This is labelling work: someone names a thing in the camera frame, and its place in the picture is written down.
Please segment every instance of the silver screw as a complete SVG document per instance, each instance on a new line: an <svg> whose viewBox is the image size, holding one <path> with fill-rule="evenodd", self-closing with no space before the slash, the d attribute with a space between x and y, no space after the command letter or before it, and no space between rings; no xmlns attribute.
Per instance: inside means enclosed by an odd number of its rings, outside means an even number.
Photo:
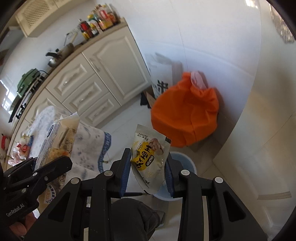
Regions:
<svg viewBox="0 0 296 241"><path fill-rule="evenodd" d="M113 172L110 171L110 170L104 172L104 175L105 175L106 177L112 176L112 174L113 174Z"/></svg>
<svg viewBox="0 0 296 241"><path fill-rule="evenodd" d="M215 178L215 182L222 183L223 182L223 179L221 177L216 177Z"/></svg>
<svg viewBox="0 0 296 241"><path fill-rule="evenodd" d="M188 176L190 174L190 171L184 169L181 171L181 174L184 176Z"/></svg>
<svg viewBox="0 0 296 241"><path fill-rule="evenodd" d="M77 177L72 178L72 179L71 179L71 183L72 183L72 184L77 184L77 183L79 183L79 179L78 179Z"/></svg>

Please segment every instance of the orange bag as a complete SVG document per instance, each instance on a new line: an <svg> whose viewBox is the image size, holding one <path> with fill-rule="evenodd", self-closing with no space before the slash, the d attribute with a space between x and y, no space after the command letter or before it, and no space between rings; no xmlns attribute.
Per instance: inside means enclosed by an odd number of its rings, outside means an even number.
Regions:
<svg viewBox="0 0 296 241"><path fill-rule="evenodd" d="M191 73L161 94L151 109L155 130L172 140L171 146L184 147L200 141L217 128L218 98L213 88L192 85Z"/></svg>

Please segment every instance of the person's leg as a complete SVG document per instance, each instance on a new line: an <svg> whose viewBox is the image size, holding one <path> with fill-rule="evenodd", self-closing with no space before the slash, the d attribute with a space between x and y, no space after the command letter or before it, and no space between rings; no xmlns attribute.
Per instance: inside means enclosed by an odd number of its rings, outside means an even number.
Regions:
<svg viewBox="0 0 296 241"><path fill-rule="evenodd" d="M132 198L117 200L111 212L115 241L148 241L160 224L156 211Z"/></svg>

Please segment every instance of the tablecloth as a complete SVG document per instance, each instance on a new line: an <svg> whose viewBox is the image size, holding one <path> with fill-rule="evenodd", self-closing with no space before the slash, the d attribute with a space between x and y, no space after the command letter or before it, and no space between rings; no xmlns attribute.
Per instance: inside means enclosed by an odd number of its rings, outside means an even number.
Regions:
<svg viewBox="0 0 296 241"><path fill-rule="evenodd" d="M48 130L55 120L69 116L71 112L55 106L46 107L33 122L29 134L34 140L29 157L37 157ZM73 144L72 169L67 172L65 183L73 177L86 180L104 171L103 158L111 145L111 135L80 121Z"/></svg>

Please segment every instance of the countertop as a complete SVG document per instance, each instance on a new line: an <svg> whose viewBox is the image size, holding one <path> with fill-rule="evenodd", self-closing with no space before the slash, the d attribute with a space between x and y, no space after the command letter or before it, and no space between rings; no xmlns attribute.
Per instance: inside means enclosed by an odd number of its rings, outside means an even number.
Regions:
<svg viewBox="0 0 296 241"><path fill-rule="evenodd" d="M14 123L14 126L12 128L12 137L11 137L11 141L8 147L8 152L7 152L7 157L10 153L11 147L13 145L13 140L15 139L16 133L22 123L22 121L24 120L28 110L30 109L30 107L32 106L32 104L34 103L34 101L36 100L36 98L38 97L38 95L41 93L41 91L47 86L47 84L53 79L53 77L55 77L55 75L62 69L64 68L71 60L73 60L77 55L79 55L81 52L83 52L85 49L87 49L88 47L90 47L92 44L94 44L95 42L99 41L100 39L104 38L105 36L121 29L124 28L127 25L126 21L124 18L122 18L120 20L121 22L115 26L113 26L110 29L105 30L103 33L99 34L98 36L90 39L89 41L87 41L85 44L83 44L82 46L80 46L79 48L77 48L70 56L68 56L59 66L57 66L50 74L49 76L46 78L46 80L41 84L41 86L39 87L39 89L36 91L36 93L33 95L33 97L31 98L30 102L28 103L28 105L26 106L22 116L20 117L20 119L18 121L16 121ZM6 166L7 166L7 158L5 161L5 170L6 170Z"/></svg>

